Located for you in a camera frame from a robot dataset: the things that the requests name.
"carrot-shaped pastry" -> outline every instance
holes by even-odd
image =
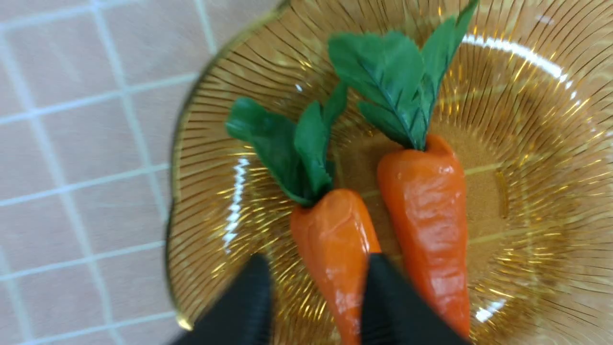
[[[443,77],[477,1],[442,23],[424,47],[402,33],[341,34],[329,42],[343,82],[366,101],[367,121],[404,150],[385,155],[377,180],[420,296],[461,336],[470,332],[466,287],[466,184],[462,165],[439,136],[428,135]]]
[[[340,84],[325,107],[311,103],[297,125],[252,99],[238,99],[228,133],[251,143],[283,192],[298,205],[290,228],[298,252],[335,318],[345,345],[360,343],[362,298],[369,253],[380,253],[370,215],[360,195],[332,186],[326,161],[332,123],[344,111],[347,86]]]

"carrot top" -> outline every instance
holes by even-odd
[[[457,18],[440,24],[421,50],[397,31],[343,33],[329,40],[334,70],[369,101],[358,103],[362,115],[406,149],[425,150],[443,77],[478,2],[471,0]]]
[[[269,112],[253,99],[234,102],[226,121],[228,134],[249,142],[283,192],[304,207],[331,191],[334,165],[327,161],[334,121],[347,106],[347,85],[340,83],[325,107],[309,104],[296,125]]]

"ribbed glass dish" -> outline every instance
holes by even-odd
[[[167,272],[191,325],[248,256],[275,280],[275,344],[338,344],[288,231],[294,204],[224,129],[254,98],[296,119],[337,83],[327,39],[402,30],[422,44],[468,0],[291,0],[206,68],[180,116]],[[613,344],[613,6],[481,0],[442,86],[432,131],[468,184],[471,338],[478,344]],[[397,147],[349,109],[333,129],[336,185],[365,199],[385,253],[399,250],[376,186]]]

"carrot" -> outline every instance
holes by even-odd
[[[404,150],[378,164],[381,196],[405,269],[420,296],[459,335],[470,333],[466,184],[443,138],[428,135],[441,82],[478,4],[448,18],[420,50],[402,33],[341,34],[329,54],[340,79],[367,101],[362,115]]]
[[[326,161],[332,123],[346,102],[347,86],[341,83],[326,107],[311,103],[295,125],[242,98],[226,128],[253,145],[283,192],[298,203],[290,219],[298,253],[327,301],[343,344],[358,345],[368,255],[381,248],[364,201],[352,190],[333,189],[333,164]]]

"tile floor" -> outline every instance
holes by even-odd
[[[166,344],[170,138],[278,0],[0,0],[0,344]]]

